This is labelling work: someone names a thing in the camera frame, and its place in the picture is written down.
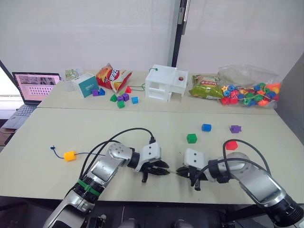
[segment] laptop screen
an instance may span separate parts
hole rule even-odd
[[[40,103],[60,81],[59,74],[13,72],[24,102]]]

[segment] chip bag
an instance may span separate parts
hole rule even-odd
[[[115,70],[111,64],[108,63],[97,73],[96,79],[100,86],[112,89],[117,93],[127,82],[131,74],[132,71]]]
[[[220,99],[223,98],[223,92],[219,85],[220,78],[217,74],[200,74],[192,76],[193,88],[189,90],[192,96]]]

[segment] white table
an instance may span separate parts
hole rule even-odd
[[[133,72],[127,85],[141,86],[145,83],[148,72]],[[277,115],[273,109],[263,107],[223,106],[217,100],[192,97],[189,90],[192,88],[192,74],[188,76],[188,86],[184,97],[180,94],[172,94],[170,102],[145,98],[145,92],[133,91],[130,97],[139,97],[138,104],[126,103],[125,111],[149,111],[149,112],[189,112],[189,113],[231,113],[231,114],[267,114]],[[105,96],[89,96],[82,98],[76,91],[66,92],[63,83],[59,83],[45,100],[39,105],[42,108],[76,108],[118,110],[117,104],[110,101],[114,92],[105,89]]]
[[[212,131],[202,132],[202,123],[212,124]],[[241,125],[242,132],[232,134],[230,125]],[[71,150],[89,152],[118,131],[131,127],[152,131],[162,147],[163,160],[172,171],[182,166],[186,148],[215,159],[221,156],[225,140],[245,140],[264,154],[273,177],[287,193],[298,203],[304,203],[304,147],[277,115],[57,108],[36,109],[0,153],[0,195],[62,199],[76,183],[85,155],[66,162],[57,158],[50,146],[55,145],[61,155]],[[196,144],[187,144],[188,133],[197,134]],[[134,131],[118,140],[138,150],[148,143],[149,134]],[[236,151],[262,164],[258,155],[245,145],[240,144]],[[141,183],[141,178],[141,173],[120,168],[100,200],[253,203],[235,180],[227,184],[202,181],[201,191],[195,191],[188,179],[173,173],[162,177],[149,175],[146,184]]]

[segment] laptop keyboard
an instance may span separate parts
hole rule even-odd
[[[36,109],[35,106],[23,106],[18,110],[18,112],[15,115],[20,115],[20,116],[29,116],[32,114],[32,112]]]

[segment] green snack bag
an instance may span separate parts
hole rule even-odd
[[[221,99],[224,95],[219,82],[220,78],[217,74],[193,75],[193,88],[189,90],[189,93],[200,98]]]

